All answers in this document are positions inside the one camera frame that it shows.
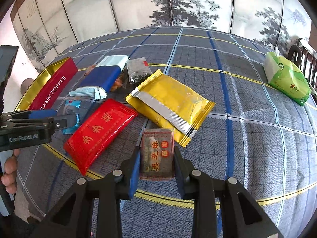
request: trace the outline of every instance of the yellow snack package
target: yellow snack package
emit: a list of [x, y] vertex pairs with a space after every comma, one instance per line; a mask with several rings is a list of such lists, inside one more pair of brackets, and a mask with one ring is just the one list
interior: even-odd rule
[[174, 138], [186, 147], [215, 106], [186, 85], [157, 70], [126, 98], [160, 128], [174, 128]]

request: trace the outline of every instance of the dried snack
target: dried snack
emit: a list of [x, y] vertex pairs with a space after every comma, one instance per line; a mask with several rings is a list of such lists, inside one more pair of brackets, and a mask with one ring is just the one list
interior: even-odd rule
[[142, 135], [140, 179], [174, 177], [174, 137], [170, 129], [147, 129]]
[[152, 71], [144, 57], [129, 60], [126, 62], [130, 84], [139, 85], [142, 81], [151, 76]]

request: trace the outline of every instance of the screw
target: screw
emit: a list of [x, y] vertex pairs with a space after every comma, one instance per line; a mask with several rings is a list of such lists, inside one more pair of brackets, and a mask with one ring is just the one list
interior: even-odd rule
[[234, 177], [229, 177], [229, 178], [228, 178], [228, 182], [231, 183], [231, 184], [236, 184], [238, 181], [237, 181], [237, 179], [234, 178]]
[[122, 174], [122, 171], [121, 170], [114, 170], [113, 172], [112, 172], [112, 174], [114, 175], [114, 176], [120, 176], [121, 174]]
[[79, 184], [79, 185], [83, 185], [83, 184], [85, 184], [86, 183], [86, 179], [85, 178], [79, 178], [78, 180], [77, 180], [77, 184]]
[[193, 176], [200, 176], [200, 175], [201, 175], [201, 171], [195, 169], [195, 170], [192, 170], [191, 174], [192, 174]]

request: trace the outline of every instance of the gold foil wrapper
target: gold foil wrapper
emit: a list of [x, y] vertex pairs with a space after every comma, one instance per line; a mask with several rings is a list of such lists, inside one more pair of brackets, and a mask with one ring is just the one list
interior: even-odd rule
[[33, 81], [31, 86], [20, 99], [14, 111], [27, 110], [44, 85], [68, 59], [69, 58], [67, 57], [47, 66]]
[[215, 106], [160, 70], [129, 94], [126, 101], [159, 127], [174, 128], [175, 141], [183, 147]]

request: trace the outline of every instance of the white wall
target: white wall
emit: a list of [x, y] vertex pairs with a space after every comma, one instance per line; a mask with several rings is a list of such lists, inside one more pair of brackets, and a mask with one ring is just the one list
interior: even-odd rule
[[27, 78], [35, 79], [38, 76], [37, 70], [30, 62], [25, 51], [21, 47], [18, 37], [12, 26], [10, 13], [12, 7], [0, 23], [0, 45], [19, 46], [11, 77], [4, 91], [4, 112], [11, 112], [21, 99], [20, 86]]

